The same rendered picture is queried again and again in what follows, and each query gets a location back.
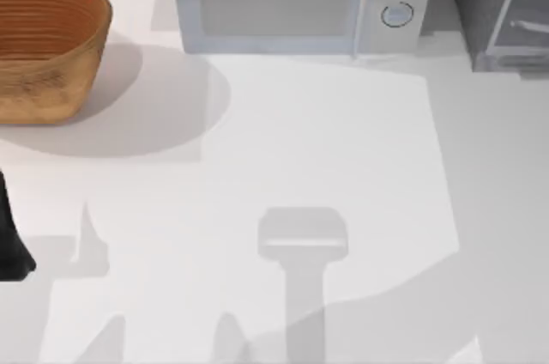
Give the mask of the brown wooden basket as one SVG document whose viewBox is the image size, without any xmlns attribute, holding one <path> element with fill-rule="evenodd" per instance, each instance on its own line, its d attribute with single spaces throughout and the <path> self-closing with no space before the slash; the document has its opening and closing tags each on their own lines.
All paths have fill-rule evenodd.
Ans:
<svg viewBox="0 0 549 364">
<path fill-rule="evenodd" d="M 0 124 L 75 116 L 98 74 L 110 0 L 0 0 Z"/>
</svg>

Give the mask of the round microwave knob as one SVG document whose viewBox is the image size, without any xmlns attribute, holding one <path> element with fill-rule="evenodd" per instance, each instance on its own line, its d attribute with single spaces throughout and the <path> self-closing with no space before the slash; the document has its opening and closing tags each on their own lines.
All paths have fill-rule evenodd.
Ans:
<svg viewBox="0 0 549 364">
<path fill-rule="evenodd" d="M 414 7 L 409 3 L 394 3 L 386 6 L 382 10 L 380 17 L 383 24 L 387 27 L 404 27 L 414 18 Z"/>
</svg>

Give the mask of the pale microwave oven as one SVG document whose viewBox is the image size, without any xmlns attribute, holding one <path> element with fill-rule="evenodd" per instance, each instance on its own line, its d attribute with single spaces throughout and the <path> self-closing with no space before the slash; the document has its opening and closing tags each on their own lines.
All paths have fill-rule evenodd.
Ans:
<svg viewBox="0 0 549 364">
<path fill-rule="evenodd" d="M 382 10 L 394 3 L 409 3 L 414 18 L 404 27 L 390 28 L 381 21 Z M 366 0 L 360 56 L 400 54 L 415 49 L 421 33 L 429 0 Z"/>
</svg>

